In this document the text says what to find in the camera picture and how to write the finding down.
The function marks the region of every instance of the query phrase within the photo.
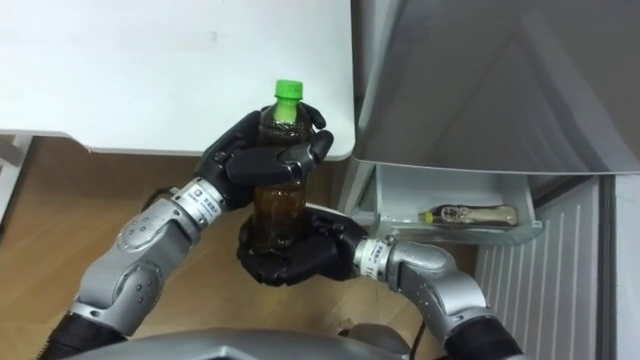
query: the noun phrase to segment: green bottle cap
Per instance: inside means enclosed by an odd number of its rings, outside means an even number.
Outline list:
[[[295,80],[276,81],[276,97],[280,99],[301,100],[302,82]]]

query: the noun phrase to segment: small bottle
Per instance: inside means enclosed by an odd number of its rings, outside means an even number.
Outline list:
[[[518,224],[516,209],[508,205],[440,205],[422,213],[427,224],[509,226]]]
[[[311,120],[300,106],[302,83],[278,80],[276,103],[260,117],[258,145],[281,146],[309,141]],[[278,252],[293,244],[301,231],[306,204],[306,180],[256,187],[254,191],[253,243],[256,254]]]

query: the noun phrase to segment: white drawer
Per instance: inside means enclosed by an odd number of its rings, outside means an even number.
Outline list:
[[[447,226],[420,220],[419,214],[442,204],[516,208],[518,225],[511,227]],[[437,170],[377,164],[353,218],[370,226],[371,234],[393,235],[417,242],[522,244],[543,230],[536,220],[526,175]]]

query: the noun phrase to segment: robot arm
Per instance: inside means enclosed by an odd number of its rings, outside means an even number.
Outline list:
[[[487,307],[478,284],[447,251],[427,244],[361,241],[354,264],[362,276],[386,282],[422,314],[449,358],[525,359],[515,339]]]
[[[344,281],[365,276],[388,284],[422,314],[452,360],[524,359],[517,342],[487,307],[480,287],[459,271],[453,256],[435,245],[368,238],[352,219],[307,207],[309,231],[278,256],[252,255],[249,221],[240,231],[238,258],[258,282],[291,285],[315,274]]]
[[[320,113],[303,106],[314,125],[323,128]],[[259,117],[254,111],[238,122],[204,152],[196,178],[122,228],[111,249],[85,272],[67,314],[38,359],[67,358],[125,341],[151,312],[200,232],[222,212],[252,201],[252,181],[273,184],[304,177],[333,142],[331,133],[320,131],[308,144],[285,150],[256,148]]]

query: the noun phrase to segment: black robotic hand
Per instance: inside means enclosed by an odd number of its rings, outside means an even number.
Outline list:
[[[355,250],[367,237],[351,218],[316,206],[307,206],[302,236],[284,252],[253,254],[252,229],[249,218],[240,229],[237,257],[256,281],[271,286],[297,284],[316,274],[337,281],[355,277]]]
[[[333,135],[322,130],[326,121],[318,110],[305,103],[300,106],[320,130],[314,132],[308,143],[284,150],[258,147],[260,111],[253,111],[202,154],[195,175],[218,189],[227,210],[249,205],[254,186],[303,179],[324,160],[333,144]]]

